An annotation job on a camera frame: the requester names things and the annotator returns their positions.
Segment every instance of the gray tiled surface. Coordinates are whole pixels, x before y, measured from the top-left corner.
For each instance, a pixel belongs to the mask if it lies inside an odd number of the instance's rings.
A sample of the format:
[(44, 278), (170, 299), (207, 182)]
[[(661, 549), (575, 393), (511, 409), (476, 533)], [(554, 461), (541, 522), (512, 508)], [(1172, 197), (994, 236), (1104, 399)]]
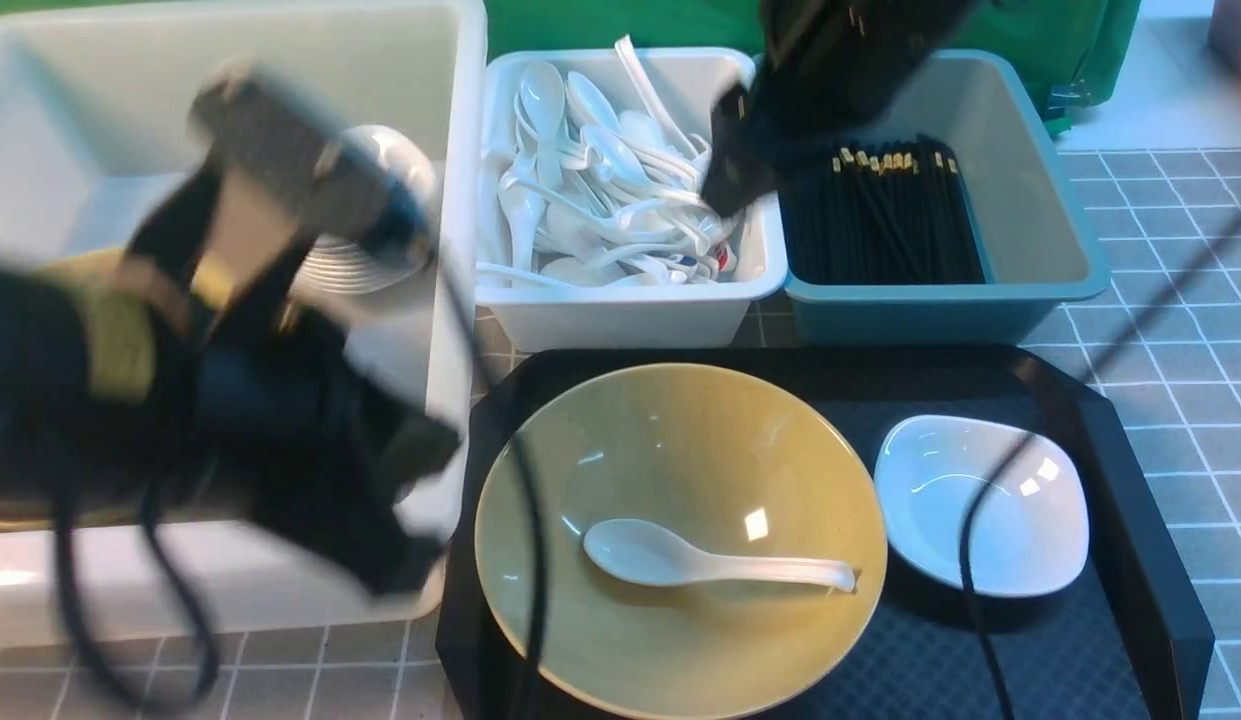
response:
[[(1064, 159), (1104, 241), (1109, 292), (1050, 317), (1026, 346), (1067, 372), (1241, 211), (1241, 151), (1103, 151)], [(501, 370), (522, 358), (496, 320), (479, 331)], [(797, 343), (783, 299), (745, 318), (736, 345)], [(1241, 720), (1241, 247), (1096, 384), (1113, 400), (1215, 626), (1204, 716)], [(223, 678), (197, 720), (459, 718), (433, 652), (436, 616), (413, 623), (223, 637)], [(112, 648), (155, 691), (192, 680), (181, 638)], [(56, 648), (0, 652), (0, 720), (119, 718)]]

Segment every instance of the chopsticks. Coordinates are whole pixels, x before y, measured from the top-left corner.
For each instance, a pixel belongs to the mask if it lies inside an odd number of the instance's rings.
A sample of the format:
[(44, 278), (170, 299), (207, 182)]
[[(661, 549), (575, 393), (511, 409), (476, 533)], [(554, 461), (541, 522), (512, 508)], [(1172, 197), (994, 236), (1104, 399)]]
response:
[(793, 273), (812, 284), (980, 284), (975, 227), (954, 151), (931, 137), (829, 146), (781, 192)]

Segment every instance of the spoon bin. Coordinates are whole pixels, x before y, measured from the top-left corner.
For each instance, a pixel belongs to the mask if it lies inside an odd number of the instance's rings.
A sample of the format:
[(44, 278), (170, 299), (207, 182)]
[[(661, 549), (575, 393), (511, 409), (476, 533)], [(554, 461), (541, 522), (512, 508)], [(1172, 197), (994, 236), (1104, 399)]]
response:
[[(730, 83), (753, 77), (753, 60), (720, 47), (638, 50), (660, 99), (679, 127), (710, 137), (710, 109)], [(486, 118), (479, 170), (477, 256), (506, 263), (509, 225), (496, 184), (514, 146), (514, 96), (532, 61), (556, 65), (566, 78), (576, 70), (593, 81), (617, 110), (642, 110), (637, 89), (614, 50), (511, 53), (486, 67)], [(515, 348), (724, 348), (735, 339), (753, 300), (772, 295), (789, 274), (781, 206), (774, 196), (748, 210), (730, 238), (738, 266), (717, 284), (663, 287), (508, 287), (479, 278), (475, 299)]]

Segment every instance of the motion blur arm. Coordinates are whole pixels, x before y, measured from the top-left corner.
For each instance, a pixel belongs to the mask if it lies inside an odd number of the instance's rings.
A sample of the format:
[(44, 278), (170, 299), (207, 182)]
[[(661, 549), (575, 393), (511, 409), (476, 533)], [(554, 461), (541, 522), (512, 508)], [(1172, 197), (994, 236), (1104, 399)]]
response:
[(812, 165), (813, 142), (879, 118), (977, 0), (762, 0), (766, 56), (714, 109), (701, 197), (738, 214)]

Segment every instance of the black tray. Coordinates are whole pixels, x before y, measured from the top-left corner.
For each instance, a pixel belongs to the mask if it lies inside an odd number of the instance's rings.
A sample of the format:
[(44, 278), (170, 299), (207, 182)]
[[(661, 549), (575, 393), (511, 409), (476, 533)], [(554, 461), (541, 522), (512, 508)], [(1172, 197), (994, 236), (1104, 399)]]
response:
[[(911, 415), (964, 415), (1035, 427), (1076, 462), (1091, 515), (1082, 577), (1036, 623), (995, 638), (1018, 718), (1193, 719), (1214, 633), (1145, 485), (1113, 406), (1018, 348), (803, 348), (803, 350), (555, 351), (525, 361), (493, 391), (519, 423), (597, 375), (652, 362), (702, 362), (757, 375), (825, 415), (866, 466)], [(1069, 398), (1042, 418), (1044, 398)], [(491, 618), (474, 564), (482, 484), (508, 442), (493, 432), (493, 400), (474, 407), (464, 510), (447, 569), (437, 648), (469, 720), (503, 719), (520, 657)], [(810, 691), (762, 718), (977, 720), (998, 718), (975, 634), (923, 619), (900, 603), (898, 561), (853, 653)], [(544, 680), (539, 718), (613, 718)]]

